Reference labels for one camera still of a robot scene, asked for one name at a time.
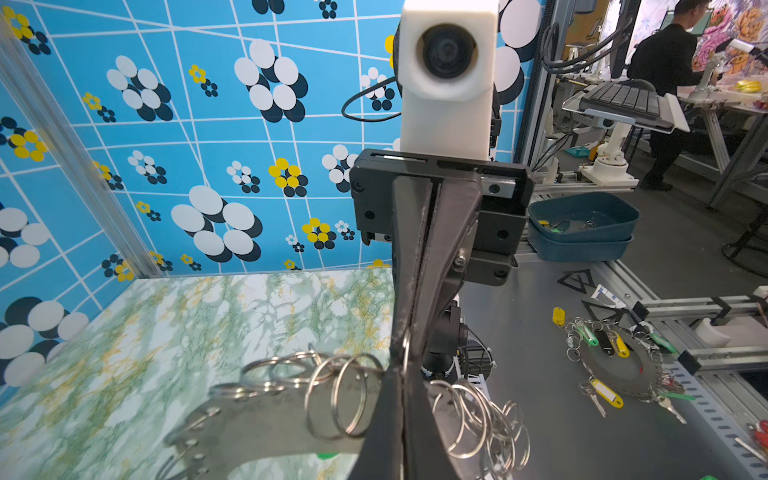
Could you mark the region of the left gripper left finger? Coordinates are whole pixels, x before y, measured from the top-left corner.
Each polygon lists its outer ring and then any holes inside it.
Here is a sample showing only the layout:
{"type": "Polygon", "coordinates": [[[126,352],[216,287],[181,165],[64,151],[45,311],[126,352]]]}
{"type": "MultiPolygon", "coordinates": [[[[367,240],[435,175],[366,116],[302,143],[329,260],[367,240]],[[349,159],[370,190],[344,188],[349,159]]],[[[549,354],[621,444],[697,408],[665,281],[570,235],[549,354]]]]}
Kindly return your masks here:
{"type": "Polygon", "coordinates": [[[349,480],[396,480],[403,450],[402,377],[390,366],[382,381],[373,417],[349,480]]]}

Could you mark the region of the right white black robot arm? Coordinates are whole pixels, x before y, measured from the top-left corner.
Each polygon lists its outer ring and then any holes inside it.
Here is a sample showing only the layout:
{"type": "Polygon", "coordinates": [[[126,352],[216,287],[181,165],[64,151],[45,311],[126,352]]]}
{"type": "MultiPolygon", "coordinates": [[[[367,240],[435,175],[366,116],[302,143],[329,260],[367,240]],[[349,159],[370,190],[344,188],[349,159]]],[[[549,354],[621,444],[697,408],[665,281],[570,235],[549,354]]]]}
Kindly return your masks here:
{"type": "Polygon", "coordinates": [[[366,149],[349,174],[362,241],[392,246],[395,362],[445,379],[469,334],[456,298],[462,285],[502,286],[516,265],[530,170],[366,149]]]}

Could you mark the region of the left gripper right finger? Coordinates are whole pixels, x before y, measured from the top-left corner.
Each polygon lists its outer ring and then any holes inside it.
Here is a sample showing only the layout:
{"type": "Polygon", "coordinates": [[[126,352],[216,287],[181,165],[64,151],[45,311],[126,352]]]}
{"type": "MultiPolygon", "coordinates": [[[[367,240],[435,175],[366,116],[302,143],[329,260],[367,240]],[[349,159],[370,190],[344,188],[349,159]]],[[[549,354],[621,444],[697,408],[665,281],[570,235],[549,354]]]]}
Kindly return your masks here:
{"type": "Polygon", "coordinates": [[[445,451],[419,370],[409,370],[404,384],[406,479],[458,479],[445,451]]]}

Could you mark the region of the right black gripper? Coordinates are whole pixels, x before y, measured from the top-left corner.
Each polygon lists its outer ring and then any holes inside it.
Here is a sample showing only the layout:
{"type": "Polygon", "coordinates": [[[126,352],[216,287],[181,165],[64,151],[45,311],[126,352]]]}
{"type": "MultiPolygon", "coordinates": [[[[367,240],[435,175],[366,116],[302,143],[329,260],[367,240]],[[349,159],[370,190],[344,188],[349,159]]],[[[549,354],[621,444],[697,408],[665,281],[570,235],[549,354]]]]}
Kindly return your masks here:
{"type": "Polygon", "coordinates": [[[414,353],[424,353],[447,303],[443,283],[477,216],[472,249],[463,255],[465,280],[501,286],[516,265],[534,190],[523,165],[365,149],[350,185],[361,240],[392,249],[392,354],[404,352],[412,332],[414,353]]]}

